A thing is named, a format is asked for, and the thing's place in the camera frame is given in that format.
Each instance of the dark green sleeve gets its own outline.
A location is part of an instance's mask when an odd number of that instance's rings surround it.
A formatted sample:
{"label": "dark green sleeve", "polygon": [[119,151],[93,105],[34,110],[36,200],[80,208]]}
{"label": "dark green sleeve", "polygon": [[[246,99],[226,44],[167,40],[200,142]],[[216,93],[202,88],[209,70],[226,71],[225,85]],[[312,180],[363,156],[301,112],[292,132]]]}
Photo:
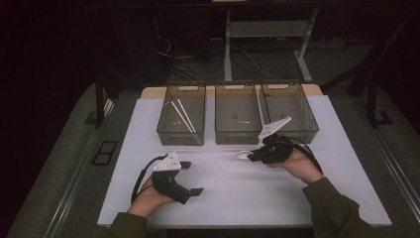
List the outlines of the dark green sleeve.
{"label": "dark green sleeve", "polygon": [[147,224],[144,217],[120,212],[102,238],[145,238]]}
{"label": "dark green sleeve", "polygon": [[327,178],[303,188],[311,204],[312,223],[322,238],[375,238],[380,233],[359,216],[359,205],[341,195]]}

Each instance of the white straw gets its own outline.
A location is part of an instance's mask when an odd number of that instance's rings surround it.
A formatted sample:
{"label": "white straw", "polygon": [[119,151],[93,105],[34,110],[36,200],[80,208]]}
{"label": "white straw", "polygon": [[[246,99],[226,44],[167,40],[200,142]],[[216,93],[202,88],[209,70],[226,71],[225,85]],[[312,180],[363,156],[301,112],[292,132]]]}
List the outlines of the white straw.
{"label": "white straw", "polygon": [[173,101],[170,101],[170,103],[172,104],[173,108],[175,108],[176,112],[178,113],[178,115],[181,117],[182,121],[184,122],[185,126],[188,127],[189,132],[193,133],[191,128],[189,128],[188,123],[186,123],[185,119],[183,118],[183,116],[181,115],[181,113],[179,112],[178,108],[176,107],[175,103],[173,103]]}
{"label": "white straw", "polygon": [[186,114],[186,111],[185,111],[185,109],[183,108],[182,103],[181,103],[181,101],[180,101],[179,99],[178,99],[178,103],[179,103],[179,106],[181,106],[181,109],[182,109],[183,113],[185,114],[185,117],[186,117],[186,119],[188,120],[189,125],[190,125],[190,126],[191,126],[191,128],[192,128],[192,131],[195,133],[195,128],[194,128],[194,126],[192,125],[191,121],[189,120],[188,114]]}

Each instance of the dark floor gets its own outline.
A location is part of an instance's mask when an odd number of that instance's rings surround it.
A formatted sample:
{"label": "dark floor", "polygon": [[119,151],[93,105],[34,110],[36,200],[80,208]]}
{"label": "dark floor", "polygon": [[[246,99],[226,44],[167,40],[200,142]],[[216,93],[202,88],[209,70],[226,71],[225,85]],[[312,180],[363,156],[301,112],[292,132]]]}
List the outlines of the dark floor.
{"label": "dark floor", "polygon": [[[322,85],[344,71],[352,68],[368,53],[370,46],[350,46],[343,49],[344,41],[311,42],[305,55],[313,77],[313,83]],[[279,41],[258,44],[237,43],[237,49],[246,50],[265,71],[285,79],[299,79],[299,68],[292,50],[299,44],[292,41]],[[177,74],[169,79],[176,80],[223,80],[223,59],[220,51],[215,51],[210,62],[190,59],[177,63]],[[262,73],[242,51],[233,51],[234,79],[265,79],[270,76]],[[383,91],[379,92],[377,109],[385,111],[392,124],[380,125],[372,129],[365,118],[366,94],[359,98],[349,97],[346,89],[351,82],[344,81],[334,88],[324,91],[345,128],[349,139],[369,177],[376,193],[385,207],[393,225],[381,227],[384,237],[420,237],[419,221],[408,205],[398,183],[384,162],[383,149],[377,144],[374,134],[379,134],[395,160],[411,181],[415,190],[420,190],[420,168],[418,154],[420,137],[410,126]],[[112,112],[99,130],[92,124],[85,124],[90,112],[95,110],[94,86],[87,88],[79,99],[65,125],[50,157],[39,176],[30,196],[26,200],[8,237],[99,237],[105,228],[96,225],[109,180],[118,160],[131,113],[139,93],[122,93],[114,101]],[[117,150],[111,164],[95,167],[85,163],[83,158],[92,158],[101,141],[117,141]],[[73,175],[81,172],[80,179]],[[75,184],[73,192],[67,189]],[[68,211],[59,224],[52,224],[57,208]],[[307,237],[311,230],[169,230],[167,237]]]}

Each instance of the transparent plastic bin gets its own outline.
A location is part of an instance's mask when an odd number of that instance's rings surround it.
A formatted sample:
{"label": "transparent plastic bin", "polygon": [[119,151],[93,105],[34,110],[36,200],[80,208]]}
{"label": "transparent plastic bin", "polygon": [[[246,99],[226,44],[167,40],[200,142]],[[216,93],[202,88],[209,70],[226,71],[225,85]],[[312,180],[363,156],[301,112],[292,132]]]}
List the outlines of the transparent plastic bin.
{"label": "transparent plastic bin", "polygon": [[309,102],[299,83],[279,84],[262,81],[260,105],[263,122],[269,124],[287,116],[291,120],[277,131],[280,136],[311,143],[319,131]]}
{"label": "transparent plastic bin", "polygon": [[215,94],[216,144],[258,144],[263,126],[254,82],[217,81]]}
{"label": "transparent plastic bin", "polygon": [[[189,118],[191,125],[179,102]],[[179,116],[173,102],[185,122]],[[204,145],[204,119],[206,111],[206,85],[204,82],[171,82],[166,89],[157,133],[164,146]]]}

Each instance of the person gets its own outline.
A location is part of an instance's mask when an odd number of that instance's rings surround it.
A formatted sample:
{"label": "person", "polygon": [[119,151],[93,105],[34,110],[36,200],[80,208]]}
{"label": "person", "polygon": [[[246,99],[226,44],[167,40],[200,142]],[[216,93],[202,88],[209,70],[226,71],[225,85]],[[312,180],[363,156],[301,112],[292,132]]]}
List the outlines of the person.
{"label": "person", "polygon": [[[359,205],[341,195],[301,150],[294,148],[286,161],[267,166],[286,169],[291,175],[308,184],[302,190],[311,205],[311,219],[319,237],[381,237],[376,229],[360,218]],[[143,188],[151,185],[152,181],[149,178]],[[117,215],[110,229],[102,237],[146,237],[147,217],[170,202],[173,202],[173,199],[160,194],[151,186],[138,195],[126,213],[121,212]]]}

